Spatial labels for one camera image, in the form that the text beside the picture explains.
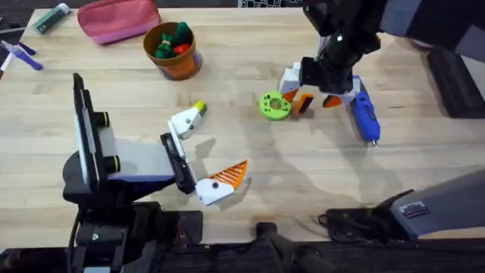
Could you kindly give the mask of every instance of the green marker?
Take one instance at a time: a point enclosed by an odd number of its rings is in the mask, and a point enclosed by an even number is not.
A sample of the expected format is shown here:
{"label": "green marker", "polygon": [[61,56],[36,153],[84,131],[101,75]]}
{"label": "green marker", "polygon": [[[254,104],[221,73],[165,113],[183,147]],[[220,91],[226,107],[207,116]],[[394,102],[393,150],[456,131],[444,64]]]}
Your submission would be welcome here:
{"label": "green marker", "polygon": [[38,19],[37,22],[34,23],[33,28],[40,34],[44,34],[62,18],[66,17],[69,12],[69,7],[65,3],[61,3],[50,10],[46,15],[42,16],[42,18]]}

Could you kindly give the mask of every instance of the pink pencil case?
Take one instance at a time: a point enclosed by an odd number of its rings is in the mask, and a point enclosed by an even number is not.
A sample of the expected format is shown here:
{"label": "pink pencil case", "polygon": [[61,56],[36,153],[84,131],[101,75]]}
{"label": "pink pencil case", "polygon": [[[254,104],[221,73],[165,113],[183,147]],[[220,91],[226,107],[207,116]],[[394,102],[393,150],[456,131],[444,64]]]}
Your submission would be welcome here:
{"label": "pink pencil case", "polygon": [[80,8],[77,20],[100,45],[143,34],[161,22],[152,0],[97,1]]}

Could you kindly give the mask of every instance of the green 3d printed part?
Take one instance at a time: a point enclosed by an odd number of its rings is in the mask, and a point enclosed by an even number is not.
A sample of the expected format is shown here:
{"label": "green 3d printed part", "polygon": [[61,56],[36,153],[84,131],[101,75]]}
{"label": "green 3d printed part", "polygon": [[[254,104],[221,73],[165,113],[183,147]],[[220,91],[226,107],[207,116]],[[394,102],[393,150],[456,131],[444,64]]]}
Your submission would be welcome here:
{"label": "green 3d printed part", "polygon": [[259,110],[269,120],[280,121],[289,115],[291,104],[278,91],[270,91],[259,100]]}

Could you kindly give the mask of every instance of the wooden table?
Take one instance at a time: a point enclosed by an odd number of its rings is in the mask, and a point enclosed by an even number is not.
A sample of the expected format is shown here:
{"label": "wooden table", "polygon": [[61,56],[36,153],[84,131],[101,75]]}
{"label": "wooden table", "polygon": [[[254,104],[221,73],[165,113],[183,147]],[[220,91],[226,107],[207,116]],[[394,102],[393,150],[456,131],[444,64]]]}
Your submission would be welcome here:
{"label": "wooden table", "polygon": [[[35,11],[30,24],[46,12]],[[205,123],[183,142],[191,165],[204,177],[247,158],[247,179],[209,207],[175,186],[145,198],[166,209],[201,209],[205,242],[250,240],[258,221],[275,221],[290,239],[325,240],[311,219],[325,209],[374,206],[483,168],[485,122],[443,114],[423,54],[404,39],[380,35],[382,49],[355,67],[382,127],[379,149],[366,152],[344,107],[322,109],[321,96],[299,120],[270,122],[259,113],[259,96],[276,89],[284,68],[316,52],[317,33],[300,9],[160,12],[196,35],[204,64],[191,80],[165,80],[142,36],[96,45],[76,12],[46,36],[26,30],[22,41],[45,69],[15,59],[0,81],[0,247],[67,245],[76,207],[62,198],[61,170],[76,150],[74,72],[124,139],[155,143],[171,115],[208,103]]]}

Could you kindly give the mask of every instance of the red toy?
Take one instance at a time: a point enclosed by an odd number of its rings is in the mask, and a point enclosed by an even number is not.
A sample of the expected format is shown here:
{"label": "red toy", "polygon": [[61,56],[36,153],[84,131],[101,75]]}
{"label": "red toy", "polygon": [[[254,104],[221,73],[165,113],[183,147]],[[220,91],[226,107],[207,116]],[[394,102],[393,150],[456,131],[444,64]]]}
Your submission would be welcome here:
{"label": "red toy", "polygon": [[190,45],[182,44],[182,45],[176,46],[174,51],[175,53],[177,53],[177,55],[182,55],[189,49],[190,49]]}

